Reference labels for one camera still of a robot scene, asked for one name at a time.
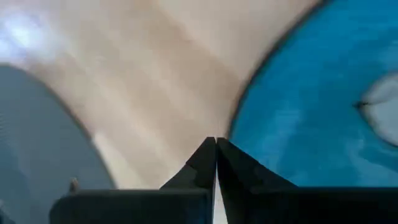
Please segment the blue fabric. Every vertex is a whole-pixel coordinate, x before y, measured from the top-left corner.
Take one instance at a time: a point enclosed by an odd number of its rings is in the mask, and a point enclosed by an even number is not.
[[[353,104],[398,70],[398,1],[330,1],[249,86],[231,141],[300,186],[398,186],[398,148]]]
[[[72,177],[112,189],[102,160],[51,92],[21,70],[0,67],[0,201],[16,224],[48,223]]]

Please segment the light wood surface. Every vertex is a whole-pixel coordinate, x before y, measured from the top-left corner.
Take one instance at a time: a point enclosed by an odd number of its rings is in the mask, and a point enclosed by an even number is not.
[[[158,188],[316,0],[0,0],[0,62],[46,83],[119,188]]]

